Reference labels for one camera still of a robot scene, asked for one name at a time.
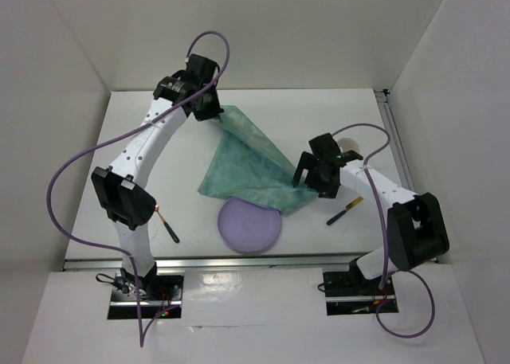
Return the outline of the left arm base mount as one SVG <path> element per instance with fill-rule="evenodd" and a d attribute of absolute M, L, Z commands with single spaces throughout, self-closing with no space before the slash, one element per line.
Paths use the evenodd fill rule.
<path fill-rule="evenodd" d="M 120 274 L 96 274 L 96 281 L 112 287 L 108 306 L 109 320 L 137 319 L 135 285 Z M 156 276 L 155 288 L 139 291 L 142 319 L 152 319 L 158 312 L 161 319 L 180 319 L 182 316 L 182 290 L 184 275 Z"/>

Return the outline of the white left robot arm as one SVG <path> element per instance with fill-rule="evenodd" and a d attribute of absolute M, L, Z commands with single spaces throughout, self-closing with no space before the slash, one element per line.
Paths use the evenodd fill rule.
<path fill-rule="evenodd" d="M 117 232 L 123 258 L 121 276 L 139 299 L 157 290 L 157 266 L 150 249 L 148 222 L 156 200 L 145 190 L 151 171 L 189 115 L 198 121 L 216 119 L 223 112 L 213 78 L 219 65 L 192 54 L 186 67 L 158 82 L 144 130 L 134 135 L 122 153 L 107 167 L 96 167 L 92 184 L 100 206 Z"/>

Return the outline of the teal patterned satin cloth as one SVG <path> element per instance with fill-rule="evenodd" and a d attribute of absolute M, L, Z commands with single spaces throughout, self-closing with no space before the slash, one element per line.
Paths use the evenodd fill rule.
<path fill-rule="evenodd" d="M 296 168 L 239 108 L 225 106 L 214 120 L 223 136 L 198 188 L 210 198 L 240 198 L 289 215 L 318 197 L 292 185 Z"/>

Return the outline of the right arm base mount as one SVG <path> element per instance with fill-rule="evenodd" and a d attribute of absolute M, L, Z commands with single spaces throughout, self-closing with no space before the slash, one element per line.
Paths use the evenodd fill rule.
<path fill-rule="evenodd" d="M 379 280 L 370 280 L 360 285 L 349 281 L 347 272 L 323 272 L 323 282 L 317 289 L 325 296 L 328 316 L 369 315 L 378 306 L 381 313 L 398 313 L 398 303 L 391 279 L 379 289 Z"/>

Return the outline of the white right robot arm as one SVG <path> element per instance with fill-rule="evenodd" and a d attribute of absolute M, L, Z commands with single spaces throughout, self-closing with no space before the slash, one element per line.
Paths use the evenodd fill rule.
<path fill-rule="evenodd" d="M 395 272 L 408 272 L 449 251 L 444 218 L 438 199 L 417 194 L 374 169 L 359 152 L 342 151 L 333 135 L 309 141 L 301 154 L 292 185 L 303 182 L 321 198 L 333 199 L 342 186 L 376 206 L 382 227 L 382 247 L 349 263 L 345 284 L 364 294 L 375 281 L 385 282 Z"/>

